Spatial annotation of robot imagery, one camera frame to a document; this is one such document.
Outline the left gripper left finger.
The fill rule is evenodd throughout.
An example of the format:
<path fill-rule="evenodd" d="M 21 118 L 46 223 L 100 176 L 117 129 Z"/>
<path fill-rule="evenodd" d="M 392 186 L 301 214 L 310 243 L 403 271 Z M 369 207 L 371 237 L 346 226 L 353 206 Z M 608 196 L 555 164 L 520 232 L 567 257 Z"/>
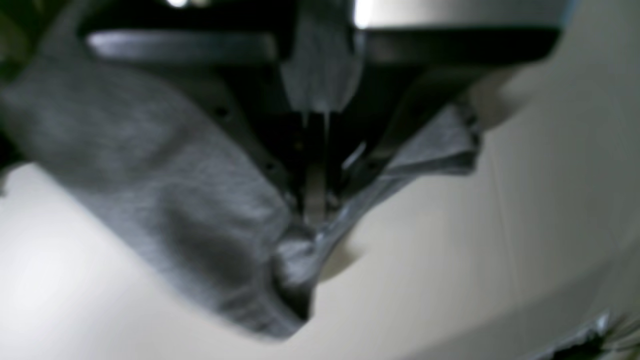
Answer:
<path fill-rule="evenodd" d="M 281 75 L 296 22 L 295 0 L 108 0 L 85 20 L 85 44 L 96 59 L 178 88 L 301 216 L 303 117 Z"/>

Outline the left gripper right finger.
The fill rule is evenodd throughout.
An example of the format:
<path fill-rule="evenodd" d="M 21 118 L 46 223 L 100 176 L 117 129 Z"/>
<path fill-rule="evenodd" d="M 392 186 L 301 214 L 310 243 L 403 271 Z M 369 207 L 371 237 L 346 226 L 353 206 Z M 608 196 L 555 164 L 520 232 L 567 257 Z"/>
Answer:
<path fill-rule="evenodd" d="M 375 180 L 446 105 L 495 71 L 551 54 L 562 30 L 471 25 L 332 30 L 320 41 L 320 209 Z"/>

